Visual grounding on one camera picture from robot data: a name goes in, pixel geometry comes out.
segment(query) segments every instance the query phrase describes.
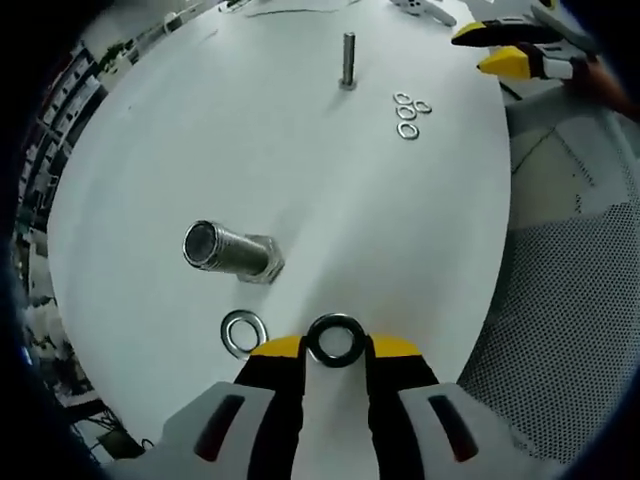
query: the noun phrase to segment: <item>white table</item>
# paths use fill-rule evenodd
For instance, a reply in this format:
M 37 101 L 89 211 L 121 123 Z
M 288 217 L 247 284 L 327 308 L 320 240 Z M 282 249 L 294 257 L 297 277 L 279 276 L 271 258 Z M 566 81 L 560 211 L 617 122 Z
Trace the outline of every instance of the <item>white table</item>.
M 458 27 L 472 20 L 444 5 Z M 338 89 L 346 31 L 357 35 L 351 92 Z M 157 440 L 170 415 L 234 379 L 243 364 L 219 329 L 237 308 L 271 338 L 348 313 L 457 379 L 498 275 L 510 170 L 498 82 L 475 68 L 486 52 L 450 36 L 385 0 L 213 10 L 106 98 L 61 179 L 49 251 L 69 338 L 135 438 Z M 433 105 L 415 141 L 396 133 L 397 91 Z M 202 218 L 275 237 L 286 257 L 275 284 L 190 267 L 183 235 Z M 362 359 L 341 370 L 309 359 L 294 477 L 377 477 L 364 385 Z

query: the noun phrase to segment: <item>round white table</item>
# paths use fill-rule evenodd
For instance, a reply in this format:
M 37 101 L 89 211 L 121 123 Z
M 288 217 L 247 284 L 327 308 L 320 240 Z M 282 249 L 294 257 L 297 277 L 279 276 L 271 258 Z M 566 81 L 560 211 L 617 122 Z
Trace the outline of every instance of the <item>round white table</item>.
M 173 413 L 233 381 L 243 363 L 220 322 L 234 309 L 271 338 L 347 313 L 414 342 L 441 381 L 468 360 L 509 212 L 498 82 L 475 68 L 485 51 L 451 46 L 432 19 L 345 5 L 203 14 L 134 66 L 69 159 L 49 220 L 54 289 L 83 368 L 137 439 L 157 441 Z M 443 5 L 458 28 L 472 21 Z M 338 88 L 347 31 L 353 91 Z M 396 132 L 398 91 L 433 106 L 417 140 Z M 276 282 L 190 267 L 181 246 L 198 219 L 273 236 Z M 362 360 L 309 358 L 295 478 L 377 478 Z

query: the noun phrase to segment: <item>metal cylinder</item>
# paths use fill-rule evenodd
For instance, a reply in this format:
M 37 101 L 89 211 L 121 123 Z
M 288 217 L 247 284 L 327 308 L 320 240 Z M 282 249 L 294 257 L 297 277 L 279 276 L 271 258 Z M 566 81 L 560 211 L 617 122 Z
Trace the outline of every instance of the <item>metal cylinder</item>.
M 345 33 L 342 45 L 342 78 L 340 83 L 344 88 L 353 88 L 355 81 L 353 78 L 353 70 L 356 53 L 356 34 L 353 32 Z
M 268 248 L 222 225 L 198 220 L 184 237 L 182 253 L 200 270 L 256 276 L 269 265 Z

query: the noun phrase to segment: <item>small washer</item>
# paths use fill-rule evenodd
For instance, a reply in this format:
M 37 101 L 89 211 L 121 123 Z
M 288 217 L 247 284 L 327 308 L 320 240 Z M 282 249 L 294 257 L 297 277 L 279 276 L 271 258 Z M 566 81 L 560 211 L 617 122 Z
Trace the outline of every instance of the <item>small washer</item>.
M 398 135 L 405 140 L 415 140 L 420 136 L 420 130 L 413 123 L 400 122 L 398 124 Z
M 330 328 L 343 328 L 351 334 L 351 348 L 344 355 L 329 355 L 320 347 L 320 336 Z M 355 318 L 344 313 L 329 313 L 311 324 L 306 335 L 306 344 L 311 354 L 325 367 L 342 368 L 360 358 L 364 352 L 366 338 L 367 335 Z
M 415 109 L 409 105 L 400 105 L 396 107 L 396 115 L 403 120 L 413 120 L 418 116 Z
M 394 93 L 393 94 L 393 100 L 398 105 L 411 105 L 411 103 L 412 103 L 411 97 L 409 95 L 407 95 L 406 93 L 403 93 L 403 92 Z
M 246 350 L 244 348 L 240 348 L 233 341 L 231 337 L 231 329 L 236 323 L 244 322 L 251 325 L 253 330 L 256 332 L 257 344 L 250 350 Z M 260 317 L 258 317 L 255 313 L 250 312 L 249 310 L 234 310 L 233 312 L 227 314 L 226 317 L 222 320 L 220 324 L 220 337 L 222 338 L 222 344 L 229 351 L 231 355 L 234 357 L 247 361 L 249 359 L 249 355 L 253 351 L 253 349 L 259 347 L 269 340 L 269 335 L 267 334 L 267 329 L 264 326 Z
M 413 108 L 418 113 L 431 113 L 433 112 L 433 108 L 424 100 L 416 100 L 413 102 Z

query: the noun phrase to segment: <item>perforated metal panel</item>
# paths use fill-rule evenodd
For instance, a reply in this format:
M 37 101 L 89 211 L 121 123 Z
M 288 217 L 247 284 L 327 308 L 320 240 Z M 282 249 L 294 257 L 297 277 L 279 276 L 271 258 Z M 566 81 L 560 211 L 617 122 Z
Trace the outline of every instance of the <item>perforated metal panel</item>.
M 528 437 L 522 448 L 563 463 L 602 427 L 639 359 L 640 203 L 633 166 L 611 157 L 627 202 L 509 234 L 504 288 L 459 380 Z

